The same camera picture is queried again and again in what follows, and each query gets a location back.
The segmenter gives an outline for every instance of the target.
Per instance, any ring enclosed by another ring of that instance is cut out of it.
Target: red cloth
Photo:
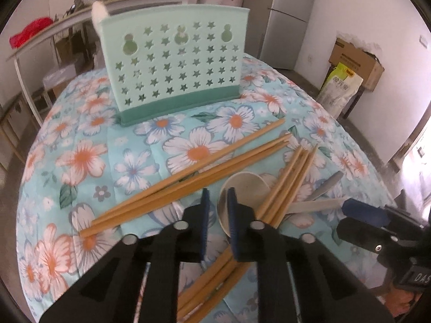
[[[22,32],[12,36],[9,39],[10,46],[12,48],[18,48],[23,43],[25,43],[29,38],[32,38],[41,30],[45,29],[49,25],[54,23],[54,21],[49,17],[43,17],[32,21],[28,26],[26,26]]]

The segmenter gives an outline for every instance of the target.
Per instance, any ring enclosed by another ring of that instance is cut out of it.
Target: floral tablecloth
[[[123,128],[106,70],[74,79],[48,114],[31,148],[22,177],[17,210],[17,256],[22,289],[38,321],[48,307],[85,273],[122,235],[145,237],[180,219],[190,195],[96,236],[79,230],[102,212],[172,173],[285,117],[286,123],[242,149],[239,155],[282,131],[286,148],[247,170],[271,183],[302,145],[320,148],[300,189],[303,200],[338,170],[344,178],[324,197],[345,195],[374,206],[393,204],[367,157],[342,127],[302,89],[266,64],[244,56],[241,98],[207,105]],[[185,290],[228,246],[215,205],[224,180],[209,186],[210,228],[205,261],[182,264],[179,290]],[[376,257],[340,241],[335,232],[340,211],[296,215],[283,233],[315,234],[364,283],[370,284]],[[256,268],[205,319],[205,322],[257,320]]]

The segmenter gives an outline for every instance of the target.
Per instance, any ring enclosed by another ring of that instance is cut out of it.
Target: silver rivet
[[[250,223],[250,228],[253,230],[263,230],[265,228],[265,224],[262,221],[256,220]]]
[[[136,243],[136,241],[137,241],[137,236],[135,236],[134,234],[126,234],[122,239],[122,242],[126,245],[132,245]]]
[[[316,237],[314,237],[313,234],[311,233],[305,233],[301,236],[301,239],[303,242],[308,243],[308,244],[312,244],[316,241]]]
[[[177,221],[174,223],[174,228],[179,231],[186,230],[188,228],[188,223],[186,221]]]

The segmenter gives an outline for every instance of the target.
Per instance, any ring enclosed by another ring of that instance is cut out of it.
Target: refrigerator
[[[245,52],[273,68],[293,69],[314,0],[244,0],[249,8]]]

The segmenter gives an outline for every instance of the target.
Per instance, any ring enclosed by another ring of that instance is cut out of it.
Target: star-shaped hole
[[[151,47],[153,47],[153,46],[154,46],[154,44],[153,44],[152,40],[147,41],[147,42],[145,43],[145,47],[146,47],[146,48],[148,48],[148,49],[150,49],[150,48],[151,48]]]

